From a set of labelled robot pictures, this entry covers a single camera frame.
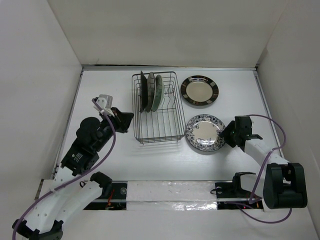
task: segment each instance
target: blue patterned plate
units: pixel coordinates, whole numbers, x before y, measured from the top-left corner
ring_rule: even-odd
[[[186,138],[196,149],[213,152],[225,145],[219,137],[225,129],[224,123],[217,117],[201,114],[194,116],[186,125]]]

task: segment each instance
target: white table surface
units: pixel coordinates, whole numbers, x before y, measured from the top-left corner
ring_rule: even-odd
[[[276,221],[288,209],[272,217],[260,210],[247,212]],[[63,231],[63,240],[318,240],[307,209],[293,210],[278,224],[259,223],[239,210],[84,210]]]
[[[91,99],[100,94],[113,96],[113,107],[122,112],[132,112],[132,75],[145,72],[174,71],[178,84],[193,75],[213,79],[219,87],[217,100],[206,108],[195,108],[182,99],[186,123],[198,114],[211,114],[227,125],[237,115],[266,115],[254,72],[252,70],[217,70],[214,68],[157,68],[139,67],[134,70],[84,71],[75,100],[65,142],[59,160],[76,139],[80,122],[87,117],[99,118]],[[253,132],[271,146],[277,145],[270,123],[263,118],[253,118]],[[129,132],[117,134],[115,148],[99,171],[114,181],[212,181],[231,180],[236,172],[259,171],[259,165],[239,148],[225,145],[211,154],[200,154],[187,142],[186,137],[175,144],[142,146],[135,138],[133,124]],[[111,140],[100,151],[104,156]]]

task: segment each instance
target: metal edge trim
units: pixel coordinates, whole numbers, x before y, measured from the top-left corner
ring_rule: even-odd
[[[160,71],[169,69],[170,71],[255,71],[254,67],[189,67],[189,66],[152,66],[152,65],[82,65],[84,71],[136,71],[153,70]]]
[[[40,182],[39,182],[39,187],[38,187],[38,190],[36,191],[34,200],[38,200],[38,199],[39,199],[43,184],[44,184],[44,179],[42,178],[42,179],[40,180]]]
[[[269,118],[272,118],[271,113],[270,113],[270,110],[269,110],[269,107],[268,107],[268,104],[267,104],[267,100],[266,100],[266,97],[265,97],[265,94],[264,94],[264,91],[263,91],[262,86],[261,86],[261,83],[260,83],[260,79],[259,79],[259,76],[258,76],[258,72],[257,72],[256,70],[253,70],[252,72],[253,72],[253,75],[254,75],[254,78],[255,78],[255,82],[256,82],[256,84],[257,84],[257,87],[258,87],[258,89],[259,89],[260,96],[261,96],[261,98],[262,98],[262,102],[263,102],[264,109],[265,109],[268,117],[269,117]],[[278,147],[280,147],[280,146],[281,146],[281,143],[280,143],[278,134],[277,134],[277,132],[276,132],[275,124],[274,124],[272,121],[270,121],[270,123],[271,123],[271,126],[272,126],[272,130],[273,130],[273,134],[274,134],[276,143],[277,143]],[[283,150],[282,150],[282,149],[279,149],[279,152],[280,152],[281,157],[284,158]]]
[[[82,67],[82,70],[81,70],[81,73],[80,73],[80,76],[79,76],[78,86],[76,88],[76,92],[75,92],[75,95],[74,95],[74,98],[73,98],[73,101],[72,101],[72,106],[71,106],[71,109],[70,109],[70,113],[69,113],[69,116],[68,116],[68,119],[67,119],[67,122],[66,122],[66,126],[65,126],[65,129],[64,129],[64,132],[63,132],[62,141],[61,141],[61,144],[59,145],[58,152],[57,152],[57,154],[55,156],[54,166],[53,166],[53,170],[52,170],[50,179],[54,179],[55,178],[56,169],[59,166],[59,162],[58,161],[59,161],[59,158],[62,155],[62,146],[66,142],[66,136],[67,136],[67,132],[68,132],[68,129],[69,129],[69,126],[70,126],[70,120],[71,120],[72,114],[74,112],[76,99],[77,99],[77,96],[78,96],[78,92],[79,92],[79,88],[80,88],[80,84],[81,84],[81,81],[82,81],[83,74],[84,74],[84,68]]]

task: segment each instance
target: green plate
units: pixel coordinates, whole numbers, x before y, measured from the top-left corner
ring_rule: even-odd
[[[148,103],[145,107],[145,110],[147,113],[149,113],[154,103],[155,91],[156,91],[156,81],[155,81],[155,75],[153,72],[149,73],[149,76],[147,79],[147,86],[148,86]]]
[[[152,112],[155,112],[158,110],[162,99],[164,98],[165,88],[164,88],[164,81],[162,80],[162,77],[160,75],[157,75],[155,77],[155,94],[152,104]]]

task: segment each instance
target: plate in dish rack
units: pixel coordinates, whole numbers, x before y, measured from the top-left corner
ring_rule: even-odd
[[[217,117],[201,114],[194,116],[186,125],[186,138],[196,149],[204,152],[213,152],[225,145],[219,137],[225,129],[224,123]]]
[[[149,113],[154,103],[155,92],[156,92],[156,81],[155,81],[155,75],[153,72],[149,73],[149,76],[147,79],[147,87],[148,87],[148,103],[145,107],[145,110],[147,113]]]

